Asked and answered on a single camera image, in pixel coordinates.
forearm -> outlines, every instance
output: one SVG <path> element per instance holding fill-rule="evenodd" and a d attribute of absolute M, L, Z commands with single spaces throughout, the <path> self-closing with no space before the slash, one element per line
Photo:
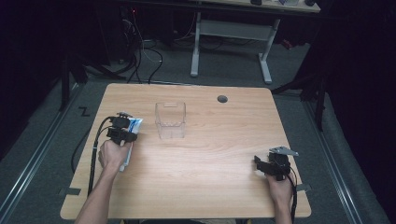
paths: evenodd
<path fill-rule="evenodd" d="M 105 167 L 75 223 L 107 223 L 110 194 L 116 174 L 114 168 Z"/>
<path fill-rule="evenodd" d="M 275 204 L 276 224 L 291 224 L 290 207 L 288 204 Z"/>

hand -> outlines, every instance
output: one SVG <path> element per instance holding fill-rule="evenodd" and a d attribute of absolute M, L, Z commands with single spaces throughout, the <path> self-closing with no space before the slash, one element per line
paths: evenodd
<path fill-rule="evenodd" d="M 284 180 L 276 181 L 276 177 L 273 175 L 265 175 L 270 185 L 271 197 L 277 206 L 290 207 L 290 199 L 292 196 L 291 183 L 286 177 Z"/>
<path fill-rule="evenodd" d="M 123 146 L 119 146 L 111 140 L 106 140 L 99 151 L 99 162 L 102 167 L 120 169 L 132 145 L 133 143 L 124 143 Z"/>

desk leg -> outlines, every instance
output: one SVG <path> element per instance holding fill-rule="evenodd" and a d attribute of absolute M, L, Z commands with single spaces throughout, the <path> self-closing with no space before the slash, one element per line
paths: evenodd
<path fill-rule="evenodd" d="M 195 46 L 194 46 L 194 52 L 192 53 L 192 62 L 191 62 L 192 77 L 198 77 L 200 33 L 201 33 L 201 12 L 197 12 L 197 22 L 195 28 Z"/>
<path fill-rule="evenodd" d="M 265 46 L 264 53 L 259 54 L 260 65 L 262 66 L 262 76 L 264 77 L 265 84 L 272 83 L 271 74 L 270 74 L 270 71 L 268 70 L 267 57 L 270 52 L 271 46 L 274 42 L 274 38 L 275 38 L 277 27 L 279 26 L 279 23 L 280 23 L 280 19 L 275 20 L 274 25 L 271 29 L 270 34 L 269 34 L 267 44 Z"/>

metal strip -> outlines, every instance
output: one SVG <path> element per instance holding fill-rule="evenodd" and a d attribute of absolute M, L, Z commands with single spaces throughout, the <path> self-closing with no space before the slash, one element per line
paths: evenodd
<path fill-rule="evenodd" d="M 353 202 L 353 198 L 350 194 L 349 188 L 347 187 L 347 184 L 338 169 L 334 157 L 332 156 L 326 138 L 324 137 L 323 132 L 320 132 L 318 130 L 318 127 L 315 123 L 315 112 L 312 105 L 309 104 L 309 102 L 302 102 L 302 104 L 305 112 L 310 118 L 310 123 L 313 126 L 315 133 L 317 134 L 318 140 L 321 144 L 321 151 L 326 161 L 326 165 L 329 169 L 330 176 L 332 177 L 332 182 L 334 183 L 335 189 L 337 190 L 338 196 L 340 197 L 341 204 L 344 206 L 344 209 L 346 211 L 346 216 L 349 219 L 349 223 L 363 223 L 361 220 L 361 215 L 359 214 L 359 211 L 355 206 L 355 203 Z"/>
<path fill-rule="evenodd" d="M 72 89 L 72 97 L 70 99 L 69 104 L 64 109 L 64 111 L 58 112 L 54 121 L 49 126 L 49 129 L 45 133 L 43 139 L 35 150 L 32 158 L 29 160 L 22 173 L 20 174 L 18 180 L 16 181 L 14 187 L 9 192 L 7 198 L 4 200 L 3 204 L 0 207 L 0 224 L 7 223 L 8 219 L 12 215 L 15 207 L 20 201 L 23 193 L 26 191 L 33 177 L 35 176 L 35 172 L 39 168 L 41 162 L 44 160 L 48 150 L 50 142 L 53 136 L 57 133 L 59 126 L 64 120 L 64 116 L 67 114 L 70 109 L 70 105 L 76 100 L 77 96 L 81 93 L 82 88 L 75 84 Z"/>

transparent container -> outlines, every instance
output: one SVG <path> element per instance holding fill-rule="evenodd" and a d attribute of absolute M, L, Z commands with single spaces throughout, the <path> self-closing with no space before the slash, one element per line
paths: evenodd
<path fill-rule="evenodd" d="M 182 102 L 157 103 L 155 123 L 161 139 L 184 138 L 186 104 Z"/>

